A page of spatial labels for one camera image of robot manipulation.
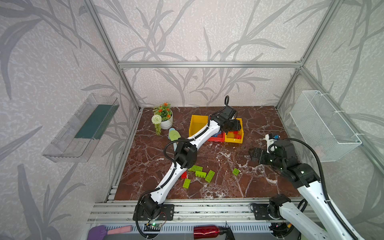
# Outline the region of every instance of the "green lego brick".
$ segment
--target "green lego brick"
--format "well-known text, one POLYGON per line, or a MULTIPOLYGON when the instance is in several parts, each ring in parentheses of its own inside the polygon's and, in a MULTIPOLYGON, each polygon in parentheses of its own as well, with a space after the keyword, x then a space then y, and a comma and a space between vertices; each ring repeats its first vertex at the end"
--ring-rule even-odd
POLYGON ((188 178, 186 178, 186 179, 184 180, 183 187, 186 188, 186 189, 188 189, 190 183, 191 183, 191 180, 188 179, 188 178))
POLYGON ((196 177, 202 177, 205 178, 207 176, 206 172, 196 171, 195 173, 196 177))
POLYGON ((239 173, 240 173, 240 170, 238 170, 237 168, 235 168, 232 172, 235 176, 237 176, 239 173))
POLYGON ((207 182, 211 182, 211 181, 212 181, 212 178, 214 177, 214 175, 215 175, 215 172, 212 171, 212 170, 209 170, 209 173, 207 174, 205 180, 206 180, 207 182))
POLYGON ((203 167, 193 165, 192 168, 188 169, 189 172, 203 171, 203 167))

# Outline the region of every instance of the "white flower pot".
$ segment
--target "white flower pot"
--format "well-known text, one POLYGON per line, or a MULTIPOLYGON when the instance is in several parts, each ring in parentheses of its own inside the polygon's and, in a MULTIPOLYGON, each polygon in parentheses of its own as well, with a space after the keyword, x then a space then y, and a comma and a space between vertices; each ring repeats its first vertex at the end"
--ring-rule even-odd
POLYGON ((161 129, 164 129, 164 130, 170 129, 172 127, 172 123, 173 123, 173 112, 170 119, 160 123, 161 129))

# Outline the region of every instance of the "potted plant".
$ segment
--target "potted plant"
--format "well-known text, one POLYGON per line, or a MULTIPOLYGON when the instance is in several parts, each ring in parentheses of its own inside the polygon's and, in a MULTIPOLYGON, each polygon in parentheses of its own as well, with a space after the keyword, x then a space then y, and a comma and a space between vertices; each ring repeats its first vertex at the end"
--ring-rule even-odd
POLYGON ((156 134, 160 135, 161 129, 170 129, 173 123, 173 113, 169 103, 153 108, 152 123, 155 125, 156 134))

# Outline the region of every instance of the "pink handle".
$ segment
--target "pink handle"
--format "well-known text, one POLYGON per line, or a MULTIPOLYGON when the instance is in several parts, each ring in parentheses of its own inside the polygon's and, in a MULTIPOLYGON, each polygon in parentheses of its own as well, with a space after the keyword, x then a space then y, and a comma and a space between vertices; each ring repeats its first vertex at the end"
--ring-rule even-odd
POLYGON ((118 233, 125 233, 132 231, 132 225, 125 226, 125 227, 119 227, 116 229, 108 230, 107 235, 109 234, 118 234, 118 233))

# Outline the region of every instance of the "leaf pattern wallpaper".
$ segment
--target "leaf pattern wallpaper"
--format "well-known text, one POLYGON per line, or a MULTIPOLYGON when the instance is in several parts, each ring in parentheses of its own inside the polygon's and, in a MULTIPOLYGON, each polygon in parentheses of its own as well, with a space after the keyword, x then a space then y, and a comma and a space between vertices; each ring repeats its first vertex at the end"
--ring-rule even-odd
POLYGON ((137 115, 82 1, 0 0, 0 239, 78 239, 137 115), (90 93, 120 107, 87 163, 41 153, 90 93))
MULTIPOLYGON (((384 153, 384 1, 345 0, 315 48, 306 68, 384 153)), ((279 114, 290 136, 302 138, 289 113, 302 90, 312 90, 299 78, 279 114)), ((301 146, 304 162, 315 165, 301 146)), ((356 148, 336 162, 323 163, 332 199, 366 239, 384 235, 384 177, 356 148)))
MULTIPOLYGON (((95 0, 119 61, 297 61, 330 0, 95 0)), ((293 69, 135 68, 141 106, 273 105, 293 69)))

